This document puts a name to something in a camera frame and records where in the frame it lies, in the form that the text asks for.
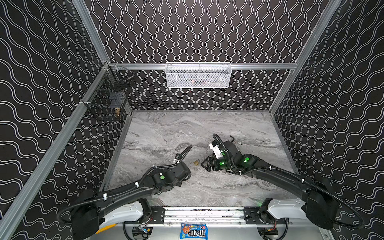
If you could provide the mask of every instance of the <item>gold object in basket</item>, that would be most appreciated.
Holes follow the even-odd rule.
[[[120,108],[115,108],[115,115],[117,118],[120,117]]]

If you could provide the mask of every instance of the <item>robotic arm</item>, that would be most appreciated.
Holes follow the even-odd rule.
[[[82,192],[74,205],[68,206],[57,214],[57,220],[72,226],[74,240],[82,240],[99,230],[108,213],[127,203],[140,200],[139,207],[142,210],[146,208],[146,211],[140,212],[132,221],[146,221],[145,218],[149,218],[151,209],[144,198],[167,192],[175,186],[180,187],[183,181],[190,178],[191,172],[183,163],[183,159],[191,148],[189,146],[181,154],[177,154],[176,163],[151,167],[136,182],[96,194],[91,189]],[[70,211],[71,220],[62,218],[66,211]]]
[[[207,171],[225,169],[236,175],[248,175],[277,185],[297,196],[299,199],[273,200],[267,198],[261,205],[255,219],[265,223],[273,223],[278,218],[307,218],[315,225],[332,229],[333,224],[349,228],[363,228],[364,220],[360,214],[344,200],[339,198],[328,179],[310,179],[304,175],[280,169],[252,154],[243,155],[232,141],[223,142],[217,134],[213,134],[214,141],[209,145],[214,151],[201,166]],[[357,225],[346,224],[335,220],[339,203],[359,218]]]

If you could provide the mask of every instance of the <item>black mesh basket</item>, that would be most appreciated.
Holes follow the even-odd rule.
[[[127,113],[124,106],[127,102],[127,88],[131,86],[134,74],[124,79],[111,75],[103,78],[86,104],[90,113],[98,121],[125,121]]]

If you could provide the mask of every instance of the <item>white mesh basket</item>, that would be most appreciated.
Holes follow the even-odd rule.
[[[227,88],[230,63],[166,63],[169,88]]]

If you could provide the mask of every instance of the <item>metal beam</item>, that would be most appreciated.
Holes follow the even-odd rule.
[[[296,79],[297,75],[301,71],[304,63],[307,61],[313,48],[319,41],[320,36],[324,32],[325,28],[328,26],[328,23],[331,20],[332,16],[334,15],[335,11],[340,6],[340,3],[341,3],[341,0],[329,0],[324,11],[321,13],[321,16],[317,21],[316,26],[312,30],[310,37],[308,38],[307,42],[303,47],[303,50],[301,51],[299,57],[296,60],[297,68],[294,71],[291,71],[289,73],[289,75],[287,76],[286,80],[283,83],[283,86],[281,87],[279,93],[277,94],[277,97],[275,98],[274,102],[271,105],[270,113],[272,115],[276,113],[276,110],[279,107],[280,103],[283,101],[285,94],[288,92],[293,81]]]
[[[293,161],[293,158],[291,156],[291,152],[289,151],[288,147],[287,147],[287,144],[285,143],[285,140],[283,138],[283,135],[281,134],[280,132],[280,129],[279,129],[279,126],[277,126],[277,123],[275,121],[275,117],[273,115],[270,115],[271,116],[271,121],[272,121],[272,124],[273,126],[275,127],[275,130],[277,132],[277,135],[279,136],[279,139],[280,139],[280,142],[281,142],[281,145],[283,146],[283,149],[285,151],[285,154],[287,155],[288,157],[288,160],[291,164],[291,167],[293,169],[293,172],[296,173],[296,174],[299,174],[299,171],[297,170],[297,167],[295,165],[295,162]]]
[[[165,70],[165,63],[112,63],[129,70]],[[232,70],[296,69],[296,63],[231,63]]]
[[[83,22],[85,29],[88,32],[89,38],[91,39],[91,42],[95,47],[100,61],[102,63],[110,62],[107,51],[105,50],[104,44],[101,41],[98,30],[91,18],[91,13],[89,12],[84,0],[72,0],[72,2],[77,10],[77,13],[81,18],[81,21]]]
[[[93,91],[103,79],[104,73],[106,71],[107,70],[103,68],[96,76],[90,88],[84,95],[84,102],[89,100]],[[51,169],[55,165],[57,159],[67,145],[69,139],[71,138],[73,132],[77,128],[86,111],[87,107],[82,102],[80,102],[64,124],[59,134],[56,136],[52,145],[44,154],[43,158],[40,160],[39,164],[36,166],[35,170],[24,184],[20,193],[17,195],[15,201],[12,203],[10,208],[5,213],[3,219],[0,221],[0,240],[8,240],[12,237],[14,231],[27,212],[32,201],[35,199],[36,194],[40,190],[48,174],[51,172]]]
[[[113,152],[111,161],[109,162],[109,166],[107,169],[107,172],[105,173],[103,182],[101,183],[101,186],[99,188],[99,191],[105,191],[106,188],[108,187],[108,184],[112,178],[113,172],[115,170],[116,164],[118,162],[121,149],[124,145],[125,137],[127,136],[129,126],[131,125],[133,114],[130,113],[128,118],[125,120],[124,127],[121,130],[120,138],[118,140],[118,143],[116,145],[115,151]]]

